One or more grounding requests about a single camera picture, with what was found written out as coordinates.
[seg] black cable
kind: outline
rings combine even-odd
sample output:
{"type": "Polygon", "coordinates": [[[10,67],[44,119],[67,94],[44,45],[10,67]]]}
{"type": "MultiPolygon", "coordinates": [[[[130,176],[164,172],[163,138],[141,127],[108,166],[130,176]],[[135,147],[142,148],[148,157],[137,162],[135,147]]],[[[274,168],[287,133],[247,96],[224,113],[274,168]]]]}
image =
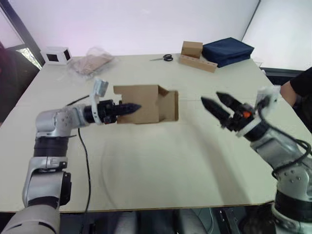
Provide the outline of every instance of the black cable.
{"type": "Polygon", "coordinates": [[[277,127],[275,127],[275,126],[269,124],[269,123],[266,121],[266,119],[263,117],[263,115],[262,115],[262,109],[263,109],[263,107],[264,107],[264,106],[261,106],[261,105],[260,105],[259,108],[258,108],[258,113],[259,113],[260,119],[261,119],[265,124],[267,124],[269,128],[271,128],[271,129],[273,129],[274,131],[276,131],[276,132],[278,132],[278,133],[280,133],[280,134],[286,136],[287,138],[289,138],[290,140],[292,140],[293,142],[295,142],[296,144],[298,144],[299,146],[301,146],[303,149],[306,150],[305,153],[304,153],[302,156],[300,156],[299,158],[295,159],[294,161],[292,161],[292,162],[290,162],[290,163],[287,163],[287,164],[285,164],[285,165],[283,165],[283,166],[280,166],[280,167],[275,168],[275,169],[272,171],[272,176],[273,176],[275,179],[277,179],[277,177],[276,177],[277,172],[279,172],[280,170],[286,169],[286,168],[288,168],[288,167],[291,167],[291,166],[295,165],[296,163],[301,162],[301,161],[302,161],[304,158],[306,158],[309,154],[312,155],[312,152],[311,152],[311,145],[310,145],[309,143],[307,143],[306,141],[304,141],[304,140],[295,139],[293,136],[291,136],[291,135],[285,133],[284,131],[278,129],[277,127]]]}
{"type": "Polygon", "coordinates": [[[77,99],[77,100],[75,100],[75,101],[72,101],[71,103],[68,103],[66,106],[71,106],[71,105],[75,104],[76,102],[79,102],[79,101],[81,101],[81,100],[84,100],[84,99],[86,99],[86,98],[88,98],[88,97],[89,97],[89,95],[83,96],[83,97],[81,97],[81,98],[79,98],[79,99],[77,99]]]}
{"type": "Polygon", "coordinates": [[[85,209],[84,214],[83,214],[84,217],[83,217],[83,221],[82,221],[81,228],[80,228],[80,232],[79,232],[80,234],[82,234],[83,228],[84,228],[84,226],[86,225],[86,221],[87,221],[87,212],[88,212],[89,203],[90,203],[90,196],[91,196],[91,177],[90,177],[90,168],[89,168],[88,151],[87,151],[86,145],[84,144],[84,142],[83,142],[83,140],[82,140],[82,137],[81,137],[81,134],[80,134],[80,128],[78,128],[78,136],[79,136],[79,139],[80,139],[81,144],[82,144],[82,146],[83,146],[84,152],[85,152],[85,154],[86,154],[87,173],[88,173],[88,180],[89,180],[88,201],[87,201],[86,209],[85,209]]]}

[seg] robotic arm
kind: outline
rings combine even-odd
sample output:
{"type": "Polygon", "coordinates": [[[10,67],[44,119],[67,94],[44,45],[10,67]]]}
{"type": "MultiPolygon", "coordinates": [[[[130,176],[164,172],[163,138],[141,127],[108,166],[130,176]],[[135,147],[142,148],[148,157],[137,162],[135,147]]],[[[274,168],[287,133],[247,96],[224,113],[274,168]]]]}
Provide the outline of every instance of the robotic arm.
{"type": "Polygon", "coordinates": [[[264,115],[276,104],[279,86],[258,92],[255,108],[232,96],[217,93],[220,101],[234,111],[233,117],[212,99],[202,97],[204,107],[223,128],[237,132],[251,142],[254,149],[272,168],[277,192],[272,213],[276,233],[312,233],[312,159],[311,147],[303,155],[297,144],[303,141],[287,136],[272,127],[264,115]]]}
{"type": "Polygon", "coordinates": [[[66,106],[45,111],[36,119],[34,156],[29,161],[22,199],[25,209],[17,212],[3,234],[57,234],[59,207],[70,200],[71,174],[67,168],[67,145],[71,131],[90,123],[115,123],[117,116],[135,112],[140,105],[115,105],[112,100],[99,101],[108,83],[96,80],[90,94],[92,105],[66,106]]]}

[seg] plastic bag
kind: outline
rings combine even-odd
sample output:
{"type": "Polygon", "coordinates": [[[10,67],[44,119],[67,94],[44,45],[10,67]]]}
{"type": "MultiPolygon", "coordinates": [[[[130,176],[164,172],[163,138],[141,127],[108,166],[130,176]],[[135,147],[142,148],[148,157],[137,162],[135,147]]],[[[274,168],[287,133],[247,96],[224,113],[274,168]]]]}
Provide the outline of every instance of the plastic bag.
{"type": "Polygon", "coordinates": [[[83,80],[92,79],[99,75],[114,56],[99,47],[89,49],[87,55],[82,58],[73,58],[68,64],[68,69],[83,80]]]}

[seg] blue fabric case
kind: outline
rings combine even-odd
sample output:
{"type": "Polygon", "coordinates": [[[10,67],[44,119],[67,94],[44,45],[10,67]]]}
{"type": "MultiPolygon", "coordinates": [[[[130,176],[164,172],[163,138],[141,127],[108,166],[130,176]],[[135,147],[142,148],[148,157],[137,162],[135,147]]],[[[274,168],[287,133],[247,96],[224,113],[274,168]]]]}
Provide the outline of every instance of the blue fabric case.
{"type": "Polygon", "coordinates": [[[217,40],[203,45],[202,55],[218,67],[250,59],[254,48],[234,38],[217,40]]]}

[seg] table surface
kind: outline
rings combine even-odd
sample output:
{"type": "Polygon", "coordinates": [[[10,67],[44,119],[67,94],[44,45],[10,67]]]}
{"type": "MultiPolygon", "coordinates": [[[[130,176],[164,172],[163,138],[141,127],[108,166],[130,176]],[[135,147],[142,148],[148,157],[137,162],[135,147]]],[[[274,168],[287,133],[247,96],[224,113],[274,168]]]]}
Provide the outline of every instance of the table surface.
{"type": "MultiPolygon", "coordinates": [[[[158,55],[121,56],[99,76],[110,83],[105,99],[120,100],[114,85],[159,84],[179,91],[179,121],[157,124],[90,125],[81,130],[89,153],[90,211],[212,207],[259,204],[274,199],[271,168],[244,138],[220,128],[200,97],[227,92],[255,103],[257,90],[271,83],[250,59],[209,73],[178,63],[149,61],[158,55]]],[[[23,208],[21,192],[35,143],[35,118],[89,94],[66,66],[45,65],[0,128],[0,211],[23,208]]],[[[282,97],[268,119],[295,137],[311,141],[282,97]]],[[[70,202],[63,212],[85,209],[85,155],[78,137],[68,146],[72,174],[70,202]]]]}

